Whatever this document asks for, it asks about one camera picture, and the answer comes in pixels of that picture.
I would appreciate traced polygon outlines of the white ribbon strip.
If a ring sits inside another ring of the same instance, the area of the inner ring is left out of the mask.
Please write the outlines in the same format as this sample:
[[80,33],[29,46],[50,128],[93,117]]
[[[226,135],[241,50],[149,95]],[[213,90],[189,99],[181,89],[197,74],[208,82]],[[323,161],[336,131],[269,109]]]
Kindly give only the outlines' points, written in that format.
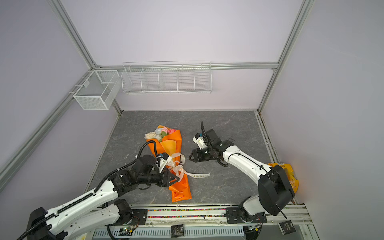
[[185,156],[181,153],[174,153],[170,157],[172,157],[172,161],[169,162],[166,167],[168,167],[174,175],[180,178],[179,182],[184,178],[184,176],[190,176],[195,179],[207,178],[210,176],[210,174],[188,173],[184,169]]

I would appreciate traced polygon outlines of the orange wrapping paper sheet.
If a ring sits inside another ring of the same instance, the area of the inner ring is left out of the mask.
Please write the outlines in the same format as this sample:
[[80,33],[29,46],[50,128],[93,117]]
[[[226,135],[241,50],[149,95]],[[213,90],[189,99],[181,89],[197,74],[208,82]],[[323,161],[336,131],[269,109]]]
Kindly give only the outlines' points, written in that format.
[[156,147],[153,144],[149,144],[149,148],[153,155],[155,153],[168,154],[172,158],[172,160],[165,165],[166,169],[179,177],[179,181],[169,187],[172,194],[172,202],[176,203],[190,200],[192,194],[188,175],[184,170],[185,157],[181,154],[181,131],[159,125],[155,131],[145,134],[145,139],[147,142],[151,140],[156,142]]

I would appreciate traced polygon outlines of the cream fake rose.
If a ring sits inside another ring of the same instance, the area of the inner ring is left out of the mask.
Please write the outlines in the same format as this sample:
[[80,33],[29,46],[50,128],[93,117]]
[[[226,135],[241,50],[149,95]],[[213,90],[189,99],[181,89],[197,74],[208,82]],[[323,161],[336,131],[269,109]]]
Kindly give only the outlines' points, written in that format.
[[145,139],[146,140],[157,140],[158,142],[162,141],[162,136],[161,134],[157,134],[156,132],[150,132],[145,134]]

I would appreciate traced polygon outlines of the red pink fake rose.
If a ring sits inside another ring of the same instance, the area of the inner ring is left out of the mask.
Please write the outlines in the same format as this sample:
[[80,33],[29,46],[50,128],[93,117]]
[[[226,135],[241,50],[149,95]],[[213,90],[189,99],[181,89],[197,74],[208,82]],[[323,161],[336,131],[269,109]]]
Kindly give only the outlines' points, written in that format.
[[176,132],[177,130],[175,129],[168,129],[168,135],[171,135],[173,134],[174,132]]

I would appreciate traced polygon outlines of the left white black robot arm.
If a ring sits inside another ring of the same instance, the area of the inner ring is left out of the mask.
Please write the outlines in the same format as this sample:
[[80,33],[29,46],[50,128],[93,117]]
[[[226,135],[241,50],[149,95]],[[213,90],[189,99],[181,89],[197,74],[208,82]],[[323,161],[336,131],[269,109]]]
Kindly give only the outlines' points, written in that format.
[[106,175],[92,190],[56,208],[38,208],[30,214],[27,229],[20,240],[64,240],[101,225],[129,223],[132,211],[121,196],[135,190],[140,184],[161,188],[179,181],[167,169],[173,156],[144,155]]

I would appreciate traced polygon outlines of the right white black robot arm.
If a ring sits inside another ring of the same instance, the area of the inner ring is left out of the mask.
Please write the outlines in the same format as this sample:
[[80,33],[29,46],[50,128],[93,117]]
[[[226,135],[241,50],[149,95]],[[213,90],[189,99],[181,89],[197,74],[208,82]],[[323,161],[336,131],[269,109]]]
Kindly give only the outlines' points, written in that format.
[[193,137],[193,141],[198,148],[192,151],[190,161],[199,163],[215,160],[223,167],[232,165],[257,184],[258,193],[240,203],[235,219],[247,223],[255,219],[257,214],[265,212],[277,216],[295,197],[288,176],[281,166],[272,167],[252,158],[231,141],[222,141],[213,129],[207,132],[202,130]]

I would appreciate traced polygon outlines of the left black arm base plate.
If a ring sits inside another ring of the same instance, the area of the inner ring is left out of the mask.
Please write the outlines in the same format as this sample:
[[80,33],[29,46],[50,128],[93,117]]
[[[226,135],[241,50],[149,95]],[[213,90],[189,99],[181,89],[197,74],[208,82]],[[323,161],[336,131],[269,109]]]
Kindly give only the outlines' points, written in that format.
[[130,213],[124,213],[120,216],[116,224],[143,226],[146,224],[148,209],[133,209]]

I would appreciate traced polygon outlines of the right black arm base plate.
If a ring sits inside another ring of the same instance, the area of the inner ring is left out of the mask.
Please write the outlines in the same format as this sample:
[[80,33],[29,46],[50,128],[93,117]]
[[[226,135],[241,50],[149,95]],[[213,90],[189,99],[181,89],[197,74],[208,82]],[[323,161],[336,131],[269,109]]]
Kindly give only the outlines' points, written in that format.
[[235,207],[226,208],[224,216],[227,219],[228,224],[264,224],[267,223],[267,217],[265,212],[257,213],[254,216],[249,215],[245,210]]

